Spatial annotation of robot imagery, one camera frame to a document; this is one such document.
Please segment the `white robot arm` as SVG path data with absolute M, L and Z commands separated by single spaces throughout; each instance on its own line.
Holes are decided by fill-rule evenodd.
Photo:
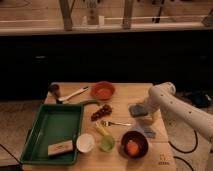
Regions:
M 213 144 L 213 115 L 179 100 L 174 96 L 175 93 L 176 87 L 171 82 L 154 85 L 148 90 L 148 96 L 140 105 L 148 114 L 158 109 L 167 109 Z

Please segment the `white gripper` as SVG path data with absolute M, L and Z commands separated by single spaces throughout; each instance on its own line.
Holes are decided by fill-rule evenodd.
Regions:
M 150 98 L 146 98 L 138 103 L 142 108 L 140 119 L 148 125 L 152 125 L 158 118 L 159 105 Z

